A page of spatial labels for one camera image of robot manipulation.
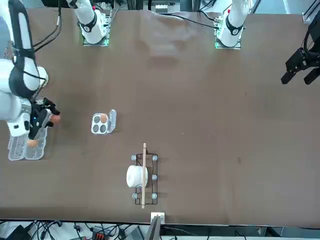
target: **paper roll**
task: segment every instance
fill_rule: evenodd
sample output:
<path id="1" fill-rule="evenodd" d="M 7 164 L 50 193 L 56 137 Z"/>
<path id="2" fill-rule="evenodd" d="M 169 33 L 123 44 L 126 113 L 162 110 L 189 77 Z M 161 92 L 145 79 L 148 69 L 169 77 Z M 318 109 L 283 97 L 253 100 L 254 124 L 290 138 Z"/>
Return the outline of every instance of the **paper roll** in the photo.
<path id="1" fill-rule="evenodd" d="M 131 165 L 126 171 L 126 184 L 129 188 L 142 187 L 142 166 Z M 148 181 L 148 170 L 145 168 L 145 185 Z"/>

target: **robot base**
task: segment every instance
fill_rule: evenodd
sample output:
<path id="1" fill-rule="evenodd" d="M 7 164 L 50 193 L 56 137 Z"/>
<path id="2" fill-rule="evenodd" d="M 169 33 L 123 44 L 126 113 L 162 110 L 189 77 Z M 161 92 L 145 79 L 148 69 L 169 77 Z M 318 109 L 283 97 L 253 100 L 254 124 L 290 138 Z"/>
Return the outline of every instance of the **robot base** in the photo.
<path id="1" fill-rule="evenodd" d="M 112 20 L 111 16 L 112 16 L 112 10 L 110 11 L 110 15 L 106 15 L 105 13 L 101 12 L 102 22 L 104 22 L 103 27 L 104 27 L 104 31 L 106 32 L 105 37 L 95 44 L 89 43 L 85 38 L 83 38 L 83 46 L 108 46 L 109 45 L 110 25 Z"/>
<path id="2" fill-rule="evenodd" d="M 214 23 L 214 26 L 219 28 L 219 30 L 217 30 L 217 29 L 214 30 L 214 48 L 215 49 L 238 49 L 238 50 L 240 50 L 241 49 L 241 34 L 242 34 L 242 32 L 240 33 L 240 38 L 238 40 L 238 43 L 233 47 L 228 47 L 228 46 L 223 45 L 221 43 L 221 41 L 218 39 L 218 36 L 221 34 L 222 27 L 224 26 L 223 21 L 224 21 L 223 16 L 219 16 L 218 22 Z"/>

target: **metal stand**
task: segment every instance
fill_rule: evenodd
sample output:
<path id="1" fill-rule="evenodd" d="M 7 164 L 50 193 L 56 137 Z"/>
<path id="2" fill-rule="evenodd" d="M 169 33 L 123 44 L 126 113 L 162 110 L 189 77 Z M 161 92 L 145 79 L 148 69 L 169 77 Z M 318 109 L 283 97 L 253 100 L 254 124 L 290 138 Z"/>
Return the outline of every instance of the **metal stand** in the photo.
<path id="1" fill-rule="evenodd" d="M 302 20 L 305 24 L 309 24 L 312 22 L 312 20 L 315 17 L 315 16 L 312 16 L 312 14 L 316 12 L 319 5 L 320 5 L 320 0 L 314 0 L 313 3 L 309 6 L 309 8 L 302 13 Z"/>
<path id="2" fill-rule="evenodd" d="M 152 159 L 152 176 L 151 176 L 151 201 L 145 202 L 145 205 L 156 205 L 158 204 L 158 154 L 149 153 L 146 149 L 146 156 L 151 156 Z M 144 154 L 140 153 L 137 155 L 132 155 L 131 160 L 135 161 L 136 166 L 142 166 Z M 142 203 L 142 188 L 136 187 L 135 192 L 132 194 L 132 198 L 134 199 L 134 203 L 136 205 L 143 205 Z"/>

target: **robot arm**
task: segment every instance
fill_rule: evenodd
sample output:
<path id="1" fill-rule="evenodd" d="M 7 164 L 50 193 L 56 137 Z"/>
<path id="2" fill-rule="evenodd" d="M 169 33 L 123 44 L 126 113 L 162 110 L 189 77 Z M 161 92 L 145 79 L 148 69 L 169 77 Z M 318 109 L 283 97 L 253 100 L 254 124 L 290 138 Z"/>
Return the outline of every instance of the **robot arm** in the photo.
<path id="1" fill-rule="evenodd" d="M 309 35 L 314 42 L 311 49 L 308 49 L 307 46 Z M 308 30 L 303 40 L 303 47 L 300 47 L 295 51 L 288 61 L 286 61 L 285 66 L 286 73 L 281 78 L 282 84 L 289 83 L 297 72 L 311 67 L 315 68 L 304 77 L 305 84 L 311 84 L 318 76 L 320 76 L 320 11 L 318 11 L 313 21 L 308 26 Z"/>
<path id="2" fill-rule="evenodd" d="M 93 10 L 90 0 L 66 0 L 69 7 L 74 9 L 80 22 L 82 35 L 90 44 L 100 42 L 106 35 L 104 27 L 105 16 L 99 10 Z"/>
<path id="3" fill-rule="evenodd" d="M 230 13 L 223 16 L 223 26 L 218 36 L 223 45 L 231 48 L 238 43 L 248 14 L 248 0 L 232 0 Z"/>
<path id="4" fill-rule="evenodd" d="M 58 115 L 52 102 L 35 102 L 40 87 L 27 11 L 19 0 L 0 1 L 0 16 L 6 22 L 12 42 L 13 60 L 0 60 L 0 120 L 5 120 L 13 137 L 28 134 L 36 139 L 41 128 L 53 125 Z"/>

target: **clear plastic container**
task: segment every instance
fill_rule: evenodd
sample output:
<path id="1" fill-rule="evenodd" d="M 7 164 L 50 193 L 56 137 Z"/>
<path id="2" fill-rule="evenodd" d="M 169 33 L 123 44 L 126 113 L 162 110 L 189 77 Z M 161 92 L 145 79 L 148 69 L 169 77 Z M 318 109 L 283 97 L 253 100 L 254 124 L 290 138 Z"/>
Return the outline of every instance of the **clear plastic container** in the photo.
<path id="1" fill-rule="evenodd" d="M 39 160 L 45 154 L 45 146 L 46 146 L 46 137 L 47 137 L 47 128 L 43 128 L 40 130 L 38 144 L 36 147 L 29 147 L 27 145 L 28 135 L 22 136 L 10 136 L 8 149 L 9 154 L 8 158 L 11 161 L 17 161 L 22 159 L 27 160 Z"/>

